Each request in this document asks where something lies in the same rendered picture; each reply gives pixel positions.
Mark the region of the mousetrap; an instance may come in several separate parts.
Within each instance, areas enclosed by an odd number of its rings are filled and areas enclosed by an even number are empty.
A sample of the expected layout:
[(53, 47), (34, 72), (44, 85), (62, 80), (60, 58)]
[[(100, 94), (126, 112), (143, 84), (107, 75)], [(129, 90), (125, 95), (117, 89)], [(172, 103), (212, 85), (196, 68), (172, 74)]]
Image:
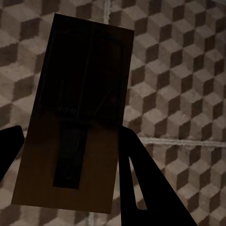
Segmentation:
[(134, 32), (54, 14), (11, 204), (111, 214)]

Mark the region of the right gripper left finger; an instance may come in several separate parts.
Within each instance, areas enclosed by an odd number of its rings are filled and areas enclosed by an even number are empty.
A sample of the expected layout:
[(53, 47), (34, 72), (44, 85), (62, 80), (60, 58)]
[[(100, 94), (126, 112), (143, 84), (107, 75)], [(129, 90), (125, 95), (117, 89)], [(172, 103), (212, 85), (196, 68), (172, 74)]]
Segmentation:
[(20, 125), (0, 130), (0, 182), (24, 143)]

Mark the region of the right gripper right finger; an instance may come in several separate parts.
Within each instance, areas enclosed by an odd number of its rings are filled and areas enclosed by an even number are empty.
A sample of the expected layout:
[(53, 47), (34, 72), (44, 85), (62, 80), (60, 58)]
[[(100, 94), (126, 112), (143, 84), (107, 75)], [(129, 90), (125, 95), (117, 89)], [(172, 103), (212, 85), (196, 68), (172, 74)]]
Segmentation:
[[(121, 226), (197, 226), (136, 133), (118, 126)], [(147, 210), (137, 208), (131, 158)]]

